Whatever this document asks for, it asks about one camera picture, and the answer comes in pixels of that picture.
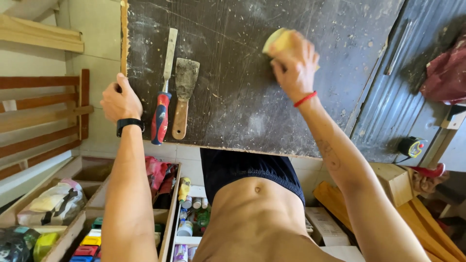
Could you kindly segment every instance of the hand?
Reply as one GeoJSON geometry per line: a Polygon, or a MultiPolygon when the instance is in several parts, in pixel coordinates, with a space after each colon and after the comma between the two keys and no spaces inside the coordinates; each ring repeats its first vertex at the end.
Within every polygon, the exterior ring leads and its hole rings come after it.
{"type": "Polygon", "coordinates": [[[293,31],[290,35],[292,48],[274,52],[271,46],[270,55],[274,58],[270,64],[277,82],[293,103],[314,92],[314,73],[319,63],[319,54],[314,45],[300,33],[293,31]]]}
{"type": "Polygon", "coordinates": [[[105,112],[105,118],[114,124],[118,120],[125,118],[141,120],[143,113],[141,101],[130,87],[128,79],[122,73],[118,73],[116,77],[118,83],[111,83],[102,93],[103,100],[100,101],[100,104],[105,112]],[[118,85],[120,85],[122,93],[117,92],[118,85]]]}

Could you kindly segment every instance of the scratched board surface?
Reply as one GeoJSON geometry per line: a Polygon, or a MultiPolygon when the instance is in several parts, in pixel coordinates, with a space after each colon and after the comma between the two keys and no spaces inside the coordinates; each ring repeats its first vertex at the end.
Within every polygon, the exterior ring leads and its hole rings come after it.
{"type": "MultiPolygon", "coordinates": [[[[314,88],[345,133],[353,129],[371,75],[403,0],[128,0],[127,76],[150,127],[162,89],[169,28],[178,29],[177,57],[200,62],[189,100],[186,137],[171,136],[175,67],[165,141],[231,150],[319,157],[299,111],[276,83],[261,53],[278,28],[315,44],[314,88]]],[[[150,132],[144,134],[150,139],[150,132]]]]}

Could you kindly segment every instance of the wooden scraper handle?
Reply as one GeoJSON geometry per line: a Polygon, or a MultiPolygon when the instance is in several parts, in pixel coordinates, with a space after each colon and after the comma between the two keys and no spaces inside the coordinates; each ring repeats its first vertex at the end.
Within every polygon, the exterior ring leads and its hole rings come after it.
{"type": "Polygon", "coordinates": [[[186,135],[186,126],[188,125],[188,102],[189,99],[178,98],[178,102],[176,103],[175,119],[173,120],[171,135],[178,140],[185,138],[186,135]]]}

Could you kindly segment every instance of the tattoo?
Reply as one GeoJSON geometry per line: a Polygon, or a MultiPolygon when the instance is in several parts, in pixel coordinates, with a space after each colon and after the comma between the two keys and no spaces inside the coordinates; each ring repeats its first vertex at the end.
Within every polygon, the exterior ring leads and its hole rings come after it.
{"type": "Polygon", "coordinates": [[[328,165],[327,167],[332,171],[338,171],[340,169],[340,159],[330,144],[322,140],[317,140],[315,143],[322,154],[324,162],[328,165]]]}

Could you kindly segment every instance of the red and blue chisel handle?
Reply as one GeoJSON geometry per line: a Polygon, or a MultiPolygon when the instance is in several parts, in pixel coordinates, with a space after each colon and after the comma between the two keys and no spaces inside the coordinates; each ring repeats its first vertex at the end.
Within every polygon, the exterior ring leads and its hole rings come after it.
{"type": "Polygon", "coordinates": [[[165,133],[168,128],[168,104],[171,94],[160,91],[157,96],[157,108],[151,125],[151,140],[154,145],[164,142],[165,133]]]}

